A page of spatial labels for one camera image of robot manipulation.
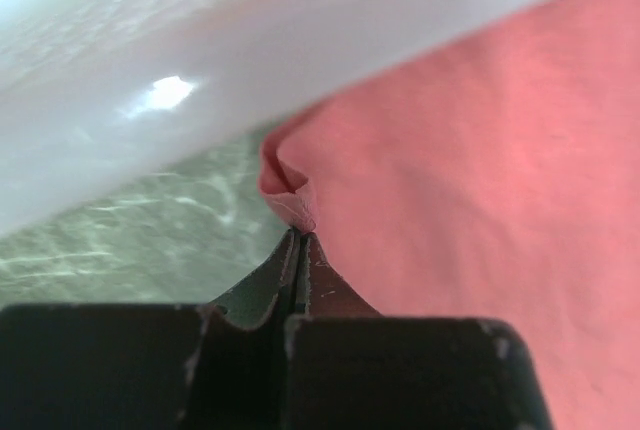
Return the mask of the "salmon pink t-shirt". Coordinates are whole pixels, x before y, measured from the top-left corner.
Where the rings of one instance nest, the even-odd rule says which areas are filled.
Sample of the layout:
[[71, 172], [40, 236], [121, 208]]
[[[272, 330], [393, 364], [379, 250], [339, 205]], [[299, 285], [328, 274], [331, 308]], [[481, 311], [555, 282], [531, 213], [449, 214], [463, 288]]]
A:
[[271, 132], [260, 190], [391, 314], [506, 320], [560, 429], [639, 425], [639, 0], [550, 0]]

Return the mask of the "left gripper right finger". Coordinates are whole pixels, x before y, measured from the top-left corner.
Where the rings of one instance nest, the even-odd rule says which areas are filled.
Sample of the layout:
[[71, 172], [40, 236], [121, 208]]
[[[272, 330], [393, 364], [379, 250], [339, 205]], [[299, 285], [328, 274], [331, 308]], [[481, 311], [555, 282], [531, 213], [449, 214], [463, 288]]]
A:
[[302, 237], [295, 291], [295, 312], [313, 317], [379, 317], [330, 265], [314, 233]]

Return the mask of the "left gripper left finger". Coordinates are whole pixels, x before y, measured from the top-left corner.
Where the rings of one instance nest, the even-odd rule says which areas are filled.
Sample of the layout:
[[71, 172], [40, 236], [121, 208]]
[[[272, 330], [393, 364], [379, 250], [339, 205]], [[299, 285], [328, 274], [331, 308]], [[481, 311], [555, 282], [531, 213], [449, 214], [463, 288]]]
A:
[[289, 313], [301, 250], [301, 234], [289, 229], [256, 269], [204, 306], [207, 316], [219, 316], [241, 330], [262, 327], [280, 310]]

